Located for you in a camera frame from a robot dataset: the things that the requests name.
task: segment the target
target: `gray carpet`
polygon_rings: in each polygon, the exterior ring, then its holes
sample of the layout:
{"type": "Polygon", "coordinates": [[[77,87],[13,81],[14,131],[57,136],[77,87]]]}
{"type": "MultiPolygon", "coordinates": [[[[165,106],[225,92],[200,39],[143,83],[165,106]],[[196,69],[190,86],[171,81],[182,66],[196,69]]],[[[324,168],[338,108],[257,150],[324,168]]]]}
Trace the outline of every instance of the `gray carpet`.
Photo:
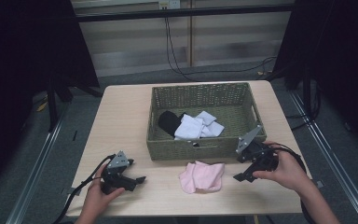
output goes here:
{"type": "MultiPolygon", "coordinates": [[[[199,68],[182,69],[189,71],[220,71],[217,73],[195,74],[189,76],[197,81],[213,80],[253,80],[259,78],[255,71],[262,68],[241,73],[225,73],[228,69],[244,70],[254,67],[259,63],[228,64],[206,66],[199,68]]],[[[187,82],[188,79],[173,71],[157,71],[142,74],[102,77],[100,78],[103,91],[108,85],[144,84],[187,82]]],[[[286,91],[282,80],[272,81],[272,86],[282,105],[286,115],[298,114],[289,93],[286,91]]],[[[62,117],[62,128],[48,157],[45,169],[37,183],[34,197],[23,218],[22,223],[51,223],[59,215],[65,203],[66,196],[62,189],[71,187],[76,168],[79,163],[84,146],[90,133],[92,122],[95,118],[100,98],[87,95],[80,90],[71,90],[74,100],[68,105],[66,113],[62,117]]],[[[43,97],[36,95],[35,100],[43,97]]],[[[0,177],[0,223],[5,223],[7,217],[16,202],[34,161],[42,148],[48,135],[48,111],[35,112],[29,117],[22,134],[16,154],[6,166],[0,177]]],[[[291,127],[302,123],[302,119],[289,119],[291,127]]],[[[321,112],[316,119],[323,130],[332,149],[344,165],[355,185],[358,187],[358,135],[356,132],[348,132],[343,125],[344,120],[338,112],[323,98],[321,112]]],[[[322,180],[324,187],[321,192],[331,205],[342,223],[358,223],[358,215],[344,190],[331,171],[321,150],[315,143],[308,128],[302,127],[294,131],[295,138],[307,161],[312,176],[315,180],[322,180]]],[[[271,215],[274,223],[307,223],[301,214],[271,215]]],[[[102,217],[98,223],[175,223],[171,217],[102,217]]],[[[200,223],[254,223],[252,217],[202,217],[200,223]]],[[[260,223],[269,223],[266,217],[260,217],[260,223]]]]}

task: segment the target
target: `table top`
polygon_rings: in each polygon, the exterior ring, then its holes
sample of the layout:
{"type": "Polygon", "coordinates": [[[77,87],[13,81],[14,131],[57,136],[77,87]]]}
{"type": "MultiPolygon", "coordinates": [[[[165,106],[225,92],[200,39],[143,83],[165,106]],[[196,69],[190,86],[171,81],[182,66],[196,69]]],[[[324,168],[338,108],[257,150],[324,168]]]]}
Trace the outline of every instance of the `table top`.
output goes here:
{"type": "MultiPolygon", "coordinates": [[[[276,95],[267,81],[248,81],[263,121],[268,140],[290,147],[301,155],[276,95]]],[[[129,178],[146,176],[135,191],[126,191],[110,203],[105,216],[229,216],[251,214],[301,213],[297,194],[279,184],[257,179],[238,182],[234,175],[245,171],[250,162],[235,158],[203,159],[206,163],[223,162],[222,188],[214,193],[187,194],[182,191],[179,174],[189,162],[151,161],[146,134],[152,87],[212,84],[170,83],[109,86],[106,88],[89,140],[77,168],[73,187],[84,181],[100,161],[123,150],[134,164],[123,173],[129,178]]],[[[76,196],[67,216],[79,216],[87,187],[76,196]]]]}

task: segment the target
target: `wicker basket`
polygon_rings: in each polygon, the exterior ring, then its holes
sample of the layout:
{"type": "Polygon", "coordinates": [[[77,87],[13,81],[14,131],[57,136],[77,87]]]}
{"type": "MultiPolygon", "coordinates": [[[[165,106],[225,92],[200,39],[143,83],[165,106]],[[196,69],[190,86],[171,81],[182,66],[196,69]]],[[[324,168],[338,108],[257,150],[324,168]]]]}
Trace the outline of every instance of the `wicker basket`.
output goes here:
{"type": "MultiPolygon", "coordinates": [[[[238,138],[259,124],[262,121],[249,83],[155,87],[146,143],[151,159],[156,161],[237,157],[238,138]],[[177,116],[186,112],[191,117],[204,110],[217,117],[216,122],[225,130],[215,138],[173,140],[158,126],[158,118],[166,110],[177,116]]],[[[262,141],[266,138],[264,129],[256,137],[262,141]]]]}

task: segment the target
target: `pink towel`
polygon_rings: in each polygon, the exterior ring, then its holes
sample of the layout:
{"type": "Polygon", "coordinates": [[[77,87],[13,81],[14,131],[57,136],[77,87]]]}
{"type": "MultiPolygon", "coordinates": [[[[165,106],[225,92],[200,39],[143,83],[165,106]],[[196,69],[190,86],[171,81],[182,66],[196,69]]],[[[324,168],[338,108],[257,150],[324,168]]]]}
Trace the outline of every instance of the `pink towel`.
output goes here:
{"type": "Polygon", "coordinates": [[[182,189],[186,193],[194,193],[197,189],[208,192],[222,188],[222,175],[225,171],[224,163],[209,165],[200,161],[189,163],[186,170],[179,174],[182,189]]]}

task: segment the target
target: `hand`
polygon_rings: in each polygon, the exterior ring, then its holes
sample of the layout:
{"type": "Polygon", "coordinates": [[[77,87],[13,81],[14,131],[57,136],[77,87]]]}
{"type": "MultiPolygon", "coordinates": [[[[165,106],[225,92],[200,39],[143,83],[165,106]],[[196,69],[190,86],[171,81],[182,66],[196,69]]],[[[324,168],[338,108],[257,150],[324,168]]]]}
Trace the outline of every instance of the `hand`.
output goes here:
{"type": "Polygon", "coordinates": [[[101,191],[102,181],[101,173],[106,165],[100,167],[95,174],[94,180],[89,185],[86,200],[83,204],[83,209],[76,224],[89,224],[93,223],[97,217],[106,210],[107,206],[116,197],[118,197],[125,190],[123,188],[115,189],[110,194],[106,195],[101,191]]]}
{"type": "Polygon", "coordinates": [[[305,188],[305,185],[312,184],[301,166],[290,153],[280,150],[277,150],[275,153],[279,158],[277,169],[273,172],[255,171],[253,172],[254,177],[276,181],[280,185],[288,189],[293,189],[296,192],[300,192],[305,188]]]}

